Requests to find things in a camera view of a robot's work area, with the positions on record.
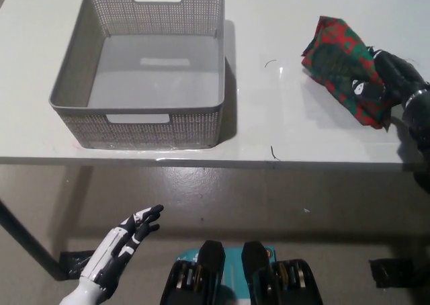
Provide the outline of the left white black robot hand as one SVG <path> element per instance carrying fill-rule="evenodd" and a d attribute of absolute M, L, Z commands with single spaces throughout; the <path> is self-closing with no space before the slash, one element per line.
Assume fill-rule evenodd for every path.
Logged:
<path fill-rule="evenodd" d="M 158 230 L 164 206 L 138 211 L 111 229 L 80 274 L 78 286 L 60 305 L 102 304 L 116 291 L 121 275 L 141 242 Z"/>

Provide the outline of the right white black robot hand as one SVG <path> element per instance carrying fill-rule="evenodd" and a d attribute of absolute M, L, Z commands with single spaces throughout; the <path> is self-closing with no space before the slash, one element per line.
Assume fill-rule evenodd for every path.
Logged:
<path fill-rule="evenodd" d="M 368 52 L 382 82 L 354 80 L 356 98 L 366 103 L 401 105 L 407 111 L 429 111 L 429 83 L 411 63 L 373 46 Z"/>

